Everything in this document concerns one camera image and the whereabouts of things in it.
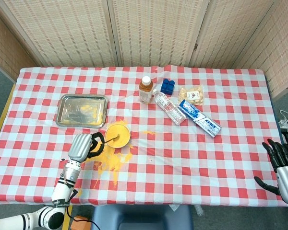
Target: woven panel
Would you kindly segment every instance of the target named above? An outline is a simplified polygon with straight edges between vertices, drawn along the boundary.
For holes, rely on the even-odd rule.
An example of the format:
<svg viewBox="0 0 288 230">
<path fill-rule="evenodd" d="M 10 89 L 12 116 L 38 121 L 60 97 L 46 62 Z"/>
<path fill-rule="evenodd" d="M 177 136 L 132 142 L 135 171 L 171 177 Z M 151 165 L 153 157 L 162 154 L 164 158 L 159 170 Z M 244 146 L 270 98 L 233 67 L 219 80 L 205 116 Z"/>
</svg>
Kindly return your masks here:
<svg viewBox="0 0 288 230">
<path fill-rule="evenodd" d="M 123 66 L 185 65 L 188 52 L 190 60 L 205 0 L 110 2 Z"/>
<path fill-rule="evenodd" d="M 36 63 L 0 19 L 0 68 L 16 80 L 21 68 L 32 66 Z"/>
<path fill-rule="evenodd" d="M 4 0 L 49 66 L 114 66 L 102 0 Z"/>
<path fill-rule="evenodd" d="M 272 0 L 211 1 L 190 66 L 231 68 L 272 3 Z"/>
<path fill-rule="evenodd" d="M 262 69 L 273 98 L 288 87 L 288 0 L 276 1 L 234 67 Z"/>
</svg>

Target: black cable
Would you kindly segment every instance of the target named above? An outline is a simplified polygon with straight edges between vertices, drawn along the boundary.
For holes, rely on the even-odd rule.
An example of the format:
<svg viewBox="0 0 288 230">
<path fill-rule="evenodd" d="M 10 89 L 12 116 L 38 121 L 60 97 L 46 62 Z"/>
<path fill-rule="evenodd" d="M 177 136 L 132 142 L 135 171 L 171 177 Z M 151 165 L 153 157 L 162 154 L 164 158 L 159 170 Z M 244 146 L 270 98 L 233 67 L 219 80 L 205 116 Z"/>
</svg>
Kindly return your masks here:
<svg viewBox="0 0 288 230">
<path fill-rule="evenodd" d="M 72 216 L 69 214 L 68 207 L 66 208 L 66 213 L 67 213 L 67 215 L 69 216 L 69 218 L 73 219 L 73 220 L 76 221 L 76 222 L 80 222 L 80 221 L 91 222 L 91 223 L 95 224 L 95 226 L 96 226 L 99 230 L 101 230 L 101 229 L 98 227 L 98 225 L 97 225 L 94 221 L 92 221 L 92 220 L 89 220 L 89 219 L 78 219 L 78 220 L 77 220 L 77 219 L 75 219 L 74 217 L 72 217 Z"/>
</svg>

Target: white cable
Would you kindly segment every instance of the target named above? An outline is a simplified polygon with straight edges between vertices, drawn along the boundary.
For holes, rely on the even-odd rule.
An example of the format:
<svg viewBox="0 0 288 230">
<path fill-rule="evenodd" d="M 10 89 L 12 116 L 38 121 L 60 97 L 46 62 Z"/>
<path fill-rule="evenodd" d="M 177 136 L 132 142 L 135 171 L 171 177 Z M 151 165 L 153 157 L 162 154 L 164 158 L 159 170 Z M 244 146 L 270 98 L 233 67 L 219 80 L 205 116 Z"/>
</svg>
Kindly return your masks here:
<svg viewBox="0 0 288 230">
<path fill-rule="evenodd" d="M 278 123 L 281 124 L 281 125 L 286 125 L 286 124 L 288 124 L 288 123 L 287 123 L 287 120 L 280 120 Z"/>
<path fill-rule="evenodd" d="M 286 118 L 286 116 L 282 113 L 282 112 L 284 112 L 284 113 L 288 114 L 288 112 L 286 112 L 285 110 L 280 110 L 279 112 L 280 112 L 281 115 L 284 116 L 285 120 L 288 121 L 288 119 Z"/>
</svg>

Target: red and white checkered tablecloth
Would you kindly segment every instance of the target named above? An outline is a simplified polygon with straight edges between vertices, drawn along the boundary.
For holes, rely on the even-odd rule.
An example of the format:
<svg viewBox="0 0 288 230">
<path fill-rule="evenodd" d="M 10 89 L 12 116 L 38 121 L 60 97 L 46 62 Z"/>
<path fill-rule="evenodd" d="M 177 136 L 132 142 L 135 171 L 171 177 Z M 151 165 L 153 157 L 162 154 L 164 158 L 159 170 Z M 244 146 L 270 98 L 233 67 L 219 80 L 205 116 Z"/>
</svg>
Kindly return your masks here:
<svg viewBox="0 0 288 230">
<path fill-rule="evenodd" d="M 210 137 L 190 119 L 176 126 L 154 102 L 140 103 L 145 75 L 157 88 L 163 78 L 174 80 L 173 101 L 180 86 L 203 85 L 199 109 L 222 126 L 219 135 Z M 51 203 L 73 138 L 98 131 L 56 125 L 66 93 L 106 95 L 107 119 L 99 131 L 123 120 L 133 146 L 121 150 L 133 157 L 122 165 L 117 186 L 111 172 L 99 177 L 87 162 L 76 183 L 82 194 L 72 203 L 286 205 L 253 179 L 277 184 L 261 144 L 280 141 L 263 72 L 176 66 L 22 69 L 0 133 L 0 203 Z"/>
</svg>

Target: silver tray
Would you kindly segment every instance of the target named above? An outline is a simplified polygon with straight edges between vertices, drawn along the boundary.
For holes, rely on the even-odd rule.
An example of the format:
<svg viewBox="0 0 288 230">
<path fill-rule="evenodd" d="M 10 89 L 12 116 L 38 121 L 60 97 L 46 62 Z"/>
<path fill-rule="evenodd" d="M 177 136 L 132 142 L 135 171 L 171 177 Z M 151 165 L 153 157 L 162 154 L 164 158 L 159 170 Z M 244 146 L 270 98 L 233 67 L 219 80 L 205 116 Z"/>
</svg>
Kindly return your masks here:
<svg viewBox="0 0 288 230">
<path fill-rule="evenodd" d="M 65 127 L 100 128 L 107 115 L 108 99 L 98 94 L 66 94 L 61 97 L 56 123 Z"/>
</svg>

